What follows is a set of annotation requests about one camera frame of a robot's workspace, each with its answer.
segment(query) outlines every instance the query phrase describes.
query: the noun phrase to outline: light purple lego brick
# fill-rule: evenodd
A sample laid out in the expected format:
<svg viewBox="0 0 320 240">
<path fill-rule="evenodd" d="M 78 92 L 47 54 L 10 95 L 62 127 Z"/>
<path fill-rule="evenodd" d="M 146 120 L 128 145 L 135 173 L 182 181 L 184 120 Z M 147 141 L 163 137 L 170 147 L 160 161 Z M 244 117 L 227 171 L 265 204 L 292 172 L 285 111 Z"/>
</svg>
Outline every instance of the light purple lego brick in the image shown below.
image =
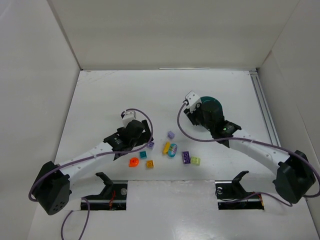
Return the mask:
<svg viewBox="0 0 320 240">
<path fill-rule="evenodd" d="M 191 162 L 190 161 L 190 155 L 189 155 L 188 151 L 183 151 L 182 152 L 182 160 L 183 160 L 184 164 L 189 164 Z"/>
<path fill-rule="evenodd" d="M 147 147 L 148 149 L 154 149 L 154 145 L 155 145 L 155 143 L 152 141 L 152 142 L 149 142 L 146 147 Z"/>
<path fill-rule="evenodd" d="M 175 134 L 172 131 L 168 131 L 168 138 L 171 140 L 175 138 Z"/>
</svg>

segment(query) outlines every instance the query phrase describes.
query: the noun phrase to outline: yellow lego brick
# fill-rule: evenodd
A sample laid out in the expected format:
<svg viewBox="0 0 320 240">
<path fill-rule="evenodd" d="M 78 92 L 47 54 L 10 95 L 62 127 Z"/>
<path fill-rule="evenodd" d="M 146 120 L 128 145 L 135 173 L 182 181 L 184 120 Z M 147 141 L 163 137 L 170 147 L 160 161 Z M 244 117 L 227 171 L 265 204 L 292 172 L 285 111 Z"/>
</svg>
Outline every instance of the yellow lego brick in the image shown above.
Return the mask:
<svg viewBox="0 0 320 240">
<path fill-rule="evenodd" d="M 146 167 L 148 169 L 153 169 L 154 168 L 154 161 L 152 161 L 152 160 L 146 161 Z"/>
<path fill-rule="evenodd" d="M 199 157 L 195 157 L 195 156 L 192 156 L 192 157 L 191 157 L 191 163 L 192 163 L 192 164 L 195 164 L 195 165 L 198 165 L 198 166 L 199 166 L 199 165 L 200 165 L 200 160 L 201 160 L 201 159 L 200 159 Z"/>
<path fill-rule="evenodd" d="M 168 151 L 169 151 L 169 148 L 170 148 L 170 142 L 167 141 L 167 142 L 165 143 L 165 146 L 164 146 L 164 149 L 163 149 L 163 154 L 167 154 Z"/>
</svg>

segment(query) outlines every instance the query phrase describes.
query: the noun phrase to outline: red wire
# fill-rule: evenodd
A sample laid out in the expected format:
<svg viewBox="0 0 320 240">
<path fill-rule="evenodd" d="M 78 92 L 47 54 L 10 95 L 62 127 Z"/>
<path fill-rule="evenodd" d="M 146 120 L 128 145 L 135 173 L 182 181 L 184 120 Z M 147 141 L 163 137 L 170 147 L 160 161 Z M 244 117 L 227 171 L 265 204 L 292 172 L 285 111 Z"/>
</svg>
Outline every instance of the red wire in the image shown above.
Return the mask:
<svg viewBox="0 0 320 240">
<path fill-rule="evenodd" d="M 112 204 L 113 204 L 113 201 L 114 201 L 115 197 L 116 197 L 116 191 L 113 190 L 113 192 L 112 192 L 112 198 L 111 198 L 110 201 L 109 201 L 110 210 L 111 210 L 111 207 L 112 207 Z"/>
</svg>

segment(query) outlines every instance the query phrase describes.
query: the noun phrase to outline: white wall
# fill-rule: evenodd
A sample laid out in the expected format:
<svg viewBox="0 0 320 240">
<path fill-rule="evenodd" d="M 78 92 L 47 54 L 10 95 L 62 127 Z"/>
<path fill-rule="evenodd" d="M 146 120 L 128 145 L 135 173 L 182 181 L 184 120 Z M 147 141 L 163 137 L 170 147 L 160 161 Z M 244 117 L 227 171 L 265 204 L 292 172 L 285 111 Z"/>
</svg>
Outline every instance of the white wall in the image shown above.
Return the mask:
<svg viewBox="0 0 320 240">
<path fill-rule="evenodd" d="M 28 237 L 28 191 L 55 158 L 79 71 L 45 0 L 0 1 L 1 240 Z"/>
<path fill-rule="evenodd" d="M 51 0 L 84 69 L 260 67 L 299 0 Z"/>
<path fill-rule="evenodd" d="M 281 144 L 319 168 L 320 1 L 301 0 L 259 70 Z M 320 232 L 320 198 L 308 202 Z"/>
</svg>

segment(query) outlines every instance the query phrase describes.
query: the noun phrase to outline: small toy block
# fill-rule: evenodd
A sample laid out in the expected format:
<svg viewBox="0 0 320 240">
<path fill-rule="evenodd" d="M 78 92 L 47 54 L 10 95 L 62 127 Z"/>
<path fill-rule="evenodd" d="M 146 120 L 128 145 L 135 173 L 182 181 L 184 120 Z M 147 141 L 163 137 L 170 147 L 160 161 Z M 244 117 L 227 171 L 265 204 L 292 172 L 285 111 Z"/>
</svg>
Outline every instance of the small toy block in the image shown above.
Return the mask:
<svg viewBox="0 0 320 240">
<path fill-rule="evenodd" d="M 146 147 L 147 147 L 148 149 L 154 149 L 154 146 L 155 146 L 155 143 L 152 141 L 152 142 L 149 142 Z"/>
<path fill-rule="evenodd" d="M 190 163 L 190 155 L 188 151 L 183 151 L 182 152 L 182 160 L 184 164 L 189 164 Z"/>
<path fill-rule="evenodd" d="M 154 168 L 154 161 L 152 161 L 152 160 L 146 161 L 146 167 L 148 169 L 153 169 Z"/>
<path fill-rule="evenodd" d="M 167 154 L 168 151 L 169 151 L 169 148 L 170 148 L 170 142 L 167 141 L 167 142 L 165 143 L 165 146 L 164 146 L 164 149 L 163 149 L 163 154 Z"/>
<path fill-rule="evenodd" d="M 134 168 L 134 167 L 138 166 L 138 164 L 139 164 L 139 159 L 137 157 L 133 157 L 130 159 L 129 167 Z"/>
<path fill-rule="evenodd" d="M 168 138 L 171 140 L 175 138 L 175 134 L 172 131 L 168 131 Z"/>
<path fill-rule="evenodd" d="M 169 147 L 168 156 L 173 158 L 178 151 L 178 146 L 175 143 L 172 143 Z"/>
<path fill-rule="evenodd" d="M 146 151 L 141 151 L 139 154 L 140 154 L 140 158 L 141 158 L 141 159 L 146 159 L 146 158 L 147 158 L 147 153 L 146 153 Z"/>
<path fill-rule="evenodd" d="M 192 164 L 195 164 L 195 165 L 198 165 L 198 166 L 199 166 L 199 165 L 200 165 L 200 160 L 201 160 L 201 159 L 200 159 L 199 157 L 195 157 L 195 156 L 192 156 L 192 157 L 191 157 L 191 163 L 192 163 Z"/>
</svg>

